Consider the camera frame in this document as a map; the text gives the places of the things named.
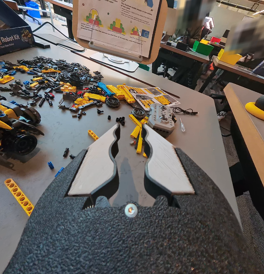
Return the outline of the dark grey sprocket wheel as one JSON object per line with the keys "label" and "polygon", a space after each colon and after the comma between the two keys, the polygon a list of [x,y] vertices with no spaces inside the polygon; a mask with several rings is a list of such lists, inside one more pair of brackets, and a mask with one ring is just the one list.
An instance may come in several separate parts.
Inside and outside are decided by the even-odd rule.
{"label": "dark grey sprocket wheel", "polygon": [[118,108],[120,106],[120,101],[118,98],[115,97],[108,97],[105,100],[105,104],[109,107],[109,108]]}
{"label": "dark grey sprocket wheel", "polygon": [[131,111],[131,114],[137,118],[137,119],[143,119],[145,118],[146,114],[145,114],[145,110],[141,109],[141,108],[134,108]]}

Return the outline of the grey gear rack beam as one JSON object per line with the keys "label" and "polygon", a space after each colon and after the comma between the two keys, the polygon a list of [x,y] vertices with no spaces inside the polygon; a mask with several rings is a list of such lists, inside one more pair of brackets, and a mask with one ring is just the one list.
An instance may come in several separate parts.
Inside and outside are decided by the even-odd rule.
{"label": "grey gear rack beam", "polygon": [[72,112],[77,113],[80,110],[85,110],[85,109],[90,108],[92,106],[95,106],[97,104],[98,105],[102,104],[102,102],[101,101],[92,101],[91,100],[91,101],[88,101],[88,102],[82,103],[82,104],[77,104],[77,105],[71,104],[70,107],[69,107],[69,110],[72,111]]}

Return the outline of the yellow beam assembly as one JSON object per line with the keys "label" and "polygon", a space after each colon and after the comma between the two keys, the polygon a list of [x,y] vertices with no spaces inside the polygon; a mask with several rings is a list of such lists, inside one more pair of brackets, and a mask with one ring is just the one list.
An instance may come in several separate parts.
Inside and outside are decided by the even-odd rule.
{"label": "yellow beam assembly", "polygon": [[136,141],[134,142],[136,153],[141,154],[141,152],[143,151],[143,142],[144,142],[142,137],[142,125],[147,123],[148,117],[147,116],[144,117],[140,122],[132,114],[129,115],[129,118],[136,125],[130,137],[136,139]]}

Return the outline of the yellow round disc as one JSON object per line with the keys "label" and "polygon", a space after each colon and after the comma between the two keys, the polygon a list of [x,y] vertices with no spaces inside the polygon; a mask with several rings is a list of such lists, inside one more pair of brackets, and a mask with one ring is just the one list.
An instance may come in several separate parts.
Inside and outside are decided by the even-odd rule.
{"label": "yellow round disc", "polygon": [[254,102],[249,102],[245,105],[245,109],[251,115],[264,121],[264,111],[258,108]]}

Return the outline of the grey battery box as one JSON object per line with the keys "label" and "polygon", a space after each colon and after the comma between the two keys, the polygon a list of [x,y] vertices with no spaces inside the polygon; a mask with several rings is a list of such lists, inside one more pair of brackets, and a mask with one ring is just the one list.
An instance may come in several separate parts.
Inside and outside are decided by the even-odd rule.
{"label": "grey battery box", "polygon": [[175,115],[172,109],[159,103],[150,105],[147,125],[164,138],[167,138],[175,129]]}

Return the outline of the dark blue kit box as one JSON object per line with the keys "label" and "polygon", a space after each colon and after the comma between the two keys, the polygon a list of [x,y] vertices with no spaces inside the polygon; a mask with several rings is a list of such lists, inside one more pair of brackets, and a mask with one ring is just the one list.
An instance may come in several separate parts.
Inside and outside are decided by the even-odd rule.
{"label": "dark blue kit box", "polygon": [[0,56],[33,46],[31,27],[0,0]]}

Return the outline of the yellow rectangular panel piece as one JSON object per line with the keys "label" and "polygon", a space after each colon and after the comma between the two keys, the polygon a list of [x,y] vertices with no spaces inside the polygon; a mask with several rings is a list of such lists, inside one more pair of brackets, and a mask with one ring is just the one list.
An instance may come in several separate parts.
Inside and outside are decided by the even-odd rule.
{"label": "yellow rectangular panel piece", "polygon": [[85,93],[84,98],[91,98],[90,100],[94,100],[94,101],[101,101],[103,103],[105,103],[105,100],[106,100],[106,97],[105,96],[102,96],[102,95],[99,95],[99,94],[94,94],[94,93]]}

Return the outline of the long yellow holed beam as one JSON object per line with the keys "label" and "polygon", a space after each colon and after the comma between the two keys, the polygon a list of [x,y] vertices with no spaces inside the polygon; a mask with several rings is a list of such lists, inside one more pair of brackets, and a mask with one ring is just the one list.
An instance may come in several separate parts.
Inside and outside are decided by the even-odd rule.
{"label": "long yellow holed beam", "polygon": [[19,188],[16,182],[10,178],[5,180],[4,184],[6,185],[8,190],[12,193],[12,195],[20,204],[20,206],[23,208],[23,210],[26,212],[26,214],[30,216],[34,209],[34,206],[26,197],[26,195],[23,193],[23,191]]}

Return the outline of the yellow plastic bin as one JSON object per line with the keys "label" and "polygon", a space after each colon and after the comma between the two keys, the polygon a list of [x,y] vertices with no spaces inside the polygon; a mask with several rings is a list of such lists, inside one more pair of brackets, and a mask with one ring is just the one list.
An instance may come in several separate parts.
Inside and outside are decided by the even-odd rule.
{"label": "yellow plastic bin", "polygon": [[235,65],[241,58],[242,56],[240,54],[228,54],[224,49],[221,49],[217,56],[219,61],[230,65]]}

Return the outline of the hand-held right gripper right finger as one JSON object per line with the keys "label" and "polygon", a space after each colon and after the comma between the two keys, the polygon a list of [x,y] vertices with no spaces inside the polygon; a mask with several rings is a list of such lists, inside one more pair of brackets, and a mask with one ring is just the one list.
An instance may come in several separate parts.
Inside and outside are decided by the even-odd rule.
{"label": "hand-held right gripper right finger", "polygon": [[195,195],[176,147],[147,125],[142,127],[142,137],[147,155],[144,173],[146,192],[154,199],[165,196],[168,201],[172,201],[175,195]]}

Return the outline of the yellow toy vehicle model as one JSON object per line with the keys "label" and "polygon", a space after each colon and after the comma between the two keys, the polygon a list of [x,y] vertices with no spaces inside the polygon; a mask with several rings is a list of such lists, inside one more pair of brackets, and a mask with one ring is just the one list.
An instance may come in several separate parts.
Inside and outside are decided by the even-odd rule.
{"label": "yellow toy vehicle model", "polygon": [[40,113],[31,104],[7,101],[0,95],[0,165],[13,169],[8,156],[26,156],[34,151],[36,136],[44,133],[37,128]]}

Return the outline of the green plastic bin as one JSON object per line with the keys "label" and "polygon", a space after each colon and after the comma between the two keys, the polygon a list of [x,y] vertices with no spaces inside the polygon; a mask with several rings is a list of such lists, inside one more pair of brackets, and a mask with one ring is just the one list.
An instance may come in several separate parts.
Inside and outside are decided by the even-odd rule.
{"label": "green plastic bin", "polygon": [[199,41],[195,41],[192,48],[194,52],[200,53],[205,56],[210,55],[213,49],[214,49],[214,46],[210,44],[204,44]]}

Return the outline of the wooden instruction board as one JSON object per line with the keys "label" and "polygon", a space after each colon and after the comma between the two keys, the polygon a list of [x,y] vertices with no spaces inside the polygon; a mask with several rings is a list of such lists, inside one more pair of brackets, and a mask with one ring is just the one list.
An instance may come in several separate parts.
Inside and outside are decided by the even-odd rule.
{"label": "wooden instruction board", "polygon": [[86,49],[143,64],[159,52],[166,1],[73,1],[72,32]]}

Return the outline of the grey curved panel piece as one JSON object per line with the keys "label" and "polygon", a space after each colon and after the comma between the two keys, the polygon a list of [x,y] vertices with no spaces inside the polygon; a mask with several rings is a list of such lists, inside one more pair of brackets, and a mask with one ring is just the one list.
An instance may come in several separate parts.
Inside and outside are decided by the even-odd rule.
{"label": "grey curved panel piece", "polygon": [[58,107],[61,109],[69,109],[74,104],[77,98],[77,94],[64,91],[62,93],[62,99],[59,101]]}

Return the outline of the neighbouring desk with wooden edge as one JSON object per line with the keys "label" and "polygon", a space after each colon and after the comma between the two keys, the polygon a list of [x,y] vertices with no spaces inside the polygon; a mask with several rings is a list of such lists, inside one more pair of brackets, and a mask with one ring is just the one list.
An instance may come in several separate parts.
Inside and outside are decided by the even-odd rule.
{"label": "neighbouring desk with wooden edge", "polygon": [[264,186],[264,121],[245,109],[246,103],[255,102],[261,94],[234,83],[227,84],[224,93]]}

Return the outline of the blue brick separator tool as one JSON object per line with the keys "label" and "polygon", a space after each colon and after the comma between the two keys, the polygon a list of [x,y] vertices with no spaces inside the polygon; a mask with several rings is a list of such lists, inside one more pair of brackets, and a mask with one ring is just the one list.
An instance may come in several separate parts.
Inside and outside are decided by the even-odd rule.
{"label": "blue brick separator tool", "polygon": [[99,87],[102,91],[104,91],[104,93],[105,93],[106,96],[114,96],[114,95],[115,95],[115,93],[114,93],[114,92],[111,92],[111,91],[106,87],[106,85],[105,85],[104,83],[98,82],[97,85],[98,85],[98,87]]}

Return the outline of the pile of mixed coloured pieces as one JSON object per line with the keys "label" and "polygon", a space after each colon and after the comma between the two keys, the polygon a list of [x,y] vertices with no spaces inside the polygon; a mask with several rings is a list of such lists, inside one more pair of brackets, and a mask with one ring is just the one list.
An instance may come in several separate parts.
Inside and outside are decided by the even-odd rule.
{"label": "pile of mixed coloured pieces", "polygon": [[38,104],[39,107],[45,101],[52,107],[56,94],[62,96],[64,91],[73,92],[78,95],[78,98],[74,102],[75,105],[91,101],[91,98],[83,97],[85,93],[94,93],[106,98],[109,97],[98,87],[97,83],[76,87],[69,83],[58,82],[53,78],[36,76],[32,72],[29,72],[27,67],[18,62],[13,63],[0,60],[0,91],[4,90],[9,91],[11,96],[25,98],[28,104],[32,106]]}

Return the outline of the grey desk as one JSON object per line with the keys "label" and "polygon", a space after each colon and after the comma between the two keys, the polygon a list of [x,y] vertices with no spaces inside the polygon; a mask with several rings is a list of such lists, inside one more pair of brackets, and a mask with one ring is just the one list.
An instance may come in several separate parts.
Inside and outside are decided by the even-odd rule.
{"label": "grey desk", "polygon": [[[3,55],[0,60],[15,63],[18,59],[31,60],[35,56],[63,59],[69,63],[83,64],[90,71],[100,71],[104,77],[103,82],[107,85],[125,83],[141,88],[154,86],[179,97],[182,109],[192,108],[198,115],[181,115],[186,131],[181,131],[180,122],[177,121],[174,132],[167,140],[181,148],[207,173],[225,195],[240,220],[214,100],[145,70],[137,69],[134,73],[128,73],[105,67],[86,58],[91,54],[90,50],[82,54],[72,53],[52,44],[49,49],[31,47]],[[0,273],[4,271],[15,252],[28,220],[27,214],[7,189],[4,181],[12,178],[31,203],[36,205],[59,169],[72,161],[69,157],[63,157],[65,148],[69,148],[71,154],[78,155],[82,149],[93,143],[87,133],[89,129],[100,137],[115,125],[117,117],[125,116],[125,126],[120,126],[119,153],[116,156],[120,185],[118,192],[110,199],[110,204],[121,206],[127,201],[136,201],[140,205],[151,206],[154,203],[154,199],[145,191],[143,183],[146,158],[137,154],[134,147],[129,145],[130,134],[135,128],[128,117],[131,106],[124,101],[121,101],[118,109],[103,105],[102,115],[98,115],[96,109],[91,108],[81,119],[77,119],[73,118],[69,111],[58,108],[61,97],[56,94],[52,107],[47,103],[37,107],[41,114],[38,128],[45,135],[37,136],[36,149],[30,155],[10,159],[14,163],[13,169],[0,165]],[[52,170],[48,167],[49,161],[54,165]]]}

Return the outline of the yellow sticker sheet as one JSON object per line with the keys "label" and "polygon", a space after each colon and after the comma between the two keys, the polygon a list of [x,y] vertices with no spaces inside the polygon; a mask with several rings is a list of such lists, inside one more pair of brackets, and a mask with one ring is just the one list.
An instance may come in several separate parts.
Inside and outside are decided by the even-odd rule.
{"label": "yellow sticker sheet", "polygon": [[168,107],[175,107],[180,104],[177,98],[167,94],[159,87],[138,88],[124,85],[124,88],[144,110],[149,110],[151,104],[154,103]]}

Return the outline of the yellow stacked beam frame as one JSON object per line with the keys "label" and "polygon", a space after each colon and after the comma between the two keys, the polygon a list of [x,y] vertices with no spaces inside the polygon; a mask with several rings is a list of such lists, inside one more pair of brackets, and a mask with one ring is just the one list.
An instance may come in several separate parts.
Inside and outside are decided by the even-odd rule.
{"label": "yellow stacked beam frame", "polygon": [[117,87],[113,85],[106,85],[107,89],[112,93],[115,93],[114,97],[119,100],[125,100],[127,103],[132,104],[135,103],[136,100],[133,97],[132,93],[127,89],[124,85],[117,85]]}

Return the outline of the blue boxes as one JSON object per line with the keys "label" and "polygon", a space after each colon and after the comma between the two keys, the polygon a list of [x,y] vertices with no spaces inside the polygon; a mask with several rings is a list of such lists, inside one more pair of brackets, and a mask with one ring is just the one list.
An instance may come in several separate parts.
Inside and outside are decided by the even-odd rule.
{"label": "blue boxes", "polygon": [[264,77],[264,60],[252,71],[253,74]]}

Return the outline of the black wheel rim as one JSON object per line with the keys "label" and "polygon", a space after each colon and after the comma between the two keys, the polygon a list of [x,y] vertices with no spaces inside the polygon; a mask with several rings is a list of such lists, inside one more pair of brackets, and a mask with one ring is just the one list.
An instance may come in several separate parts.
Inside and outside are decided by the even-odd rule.
{"label": "black wheel rim", "polygon": [[69,75],[69,83],[72,86],[80,86],[81,85],[81,77],[77,73],[70,73]]}

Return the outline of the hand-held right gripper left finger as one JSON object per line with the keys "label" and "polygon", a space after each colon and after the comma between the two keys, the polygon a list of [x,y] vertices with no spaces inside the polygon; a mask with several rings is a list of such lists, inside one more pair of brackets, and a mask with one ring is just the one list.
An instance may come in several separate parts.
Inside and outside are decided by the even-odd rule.
{"label": "hand-held right gripper left finger", "polygon": [[70,197],[111,198],[119,188],[115,160],[119,152],[120,125],[115,124],[87,149],[68,191]]}

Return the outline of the far work table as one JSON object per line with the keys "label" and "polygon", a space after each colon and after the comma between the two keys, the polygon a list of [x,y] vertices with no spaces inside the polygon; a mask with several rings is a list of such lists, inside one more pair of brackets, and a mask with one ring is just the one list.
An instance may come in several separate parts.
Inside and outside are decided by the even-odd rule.
{"label": "far work table", "polygon": [[[180,55],[189,57],[191,59],[197,60],[201,63],[209,64],[209,57],[205,56],[205,55],[202,55],[200,53],[196,53],[194,51],[186,52],[186,51],[183,51],[183,50],[180,50],[180,49],[176,49],[175,47],[169,46],[166,43],[162,43],[162,42],[160,44],[160,47],[165,48],[167,50],[170,50],[172,52],[178,53]],[[248,70],[247,68],[239,67],[237,64],[231,65],[229,63],[222,62],[216,56],[212,57],[212,61],[214,63],[214,69],[216,69],[216,67],[217,67],[219,69],[226,70],[226,71],[235,73],[237,75],[240,75],[240,76],[243,76],[243,77],[246,77],[248,79],[251,79],[251,80],[254,80],[254,81],[257,81],[259,83],[264,84],[264,77],[261,77],[259,75],[256,75],[256,74],[252,73],[252,71]]]}

